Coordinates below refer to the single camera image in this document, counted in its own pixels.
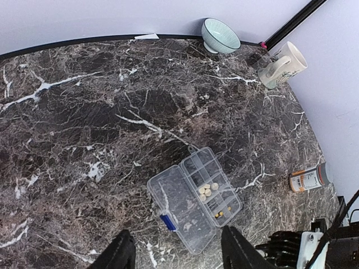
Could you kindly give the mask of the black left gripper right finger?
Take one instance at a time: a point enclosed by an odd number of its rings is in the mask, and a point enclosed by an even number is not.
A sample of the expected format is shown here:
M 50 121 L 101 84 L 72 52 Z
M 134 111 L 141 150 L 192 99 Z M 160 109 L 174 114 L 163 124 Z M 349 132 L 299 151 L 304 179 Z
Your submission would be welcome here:
M 221 234 L 223 268 L 276 268 L 264 259 L 253 245 L 233 226 L 226 225 Z

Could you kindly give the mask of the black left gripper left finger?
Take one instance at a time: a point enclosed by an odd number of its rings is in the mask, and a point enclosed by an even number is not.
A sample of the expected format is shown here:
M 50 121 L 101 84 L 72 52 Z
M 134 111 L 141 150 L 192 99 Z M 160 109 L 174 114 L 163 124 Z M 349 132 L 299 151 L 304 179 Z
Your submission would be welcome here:
M 135 268 L 136 247 L 130 231 L 122 230 L 88 267 L 88 269 L 107 268 L 123 269 Z

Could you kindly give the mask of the clear plastic pill organizer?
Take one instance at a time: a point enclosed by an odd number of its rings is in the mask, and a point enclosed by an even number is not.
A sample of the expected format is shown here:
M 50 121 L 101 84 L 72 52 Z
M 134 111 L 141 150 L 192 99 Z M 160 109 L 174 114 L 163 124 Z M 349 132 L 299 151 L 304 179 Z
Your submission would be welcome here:
M 187 250 L 200 254 L 212 241 L 217 229 L 226 226 L 241 210 L 242 202 L 209 147 L 188 148 L 190 155 L 147 182 L 148 191 L 160 208 L 160 218 L 168 230 L 175 232 Z M 218 191 L 205 202 L 198 189 L 218 183 Z M 214 215 L 232 208 L 229 218 Z

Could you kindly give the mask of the orange pill bottle grey cap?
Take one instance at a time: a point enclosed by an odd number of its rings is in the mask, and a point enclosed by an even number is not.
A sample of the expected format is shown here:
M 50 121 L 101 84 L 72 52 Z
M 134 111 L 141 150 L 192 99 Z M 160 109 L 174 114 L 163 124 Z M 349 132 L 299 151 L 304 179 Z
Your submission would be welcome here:
M 305 170 L 290 173 L 288 181 L 291 190 L 294 193 L 299 193 L 328 185 L 333 182 L 333 177 L 330 166 L 324 162 Z

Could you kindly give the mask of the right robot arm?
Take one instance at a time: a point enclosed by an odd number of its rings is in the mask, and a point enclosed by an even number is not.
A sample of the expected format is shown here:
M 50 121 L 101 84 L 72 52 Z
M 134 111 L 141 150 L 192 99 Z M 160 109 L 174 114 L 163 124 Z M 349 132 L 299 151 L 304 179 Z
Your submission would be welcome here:
M 255 249 L 276 268 L 358 268 L 358 222 L 343 224 L 356 200 L 340 203 L 329 228 L 316 219 L 310 231 L 278 231 Z

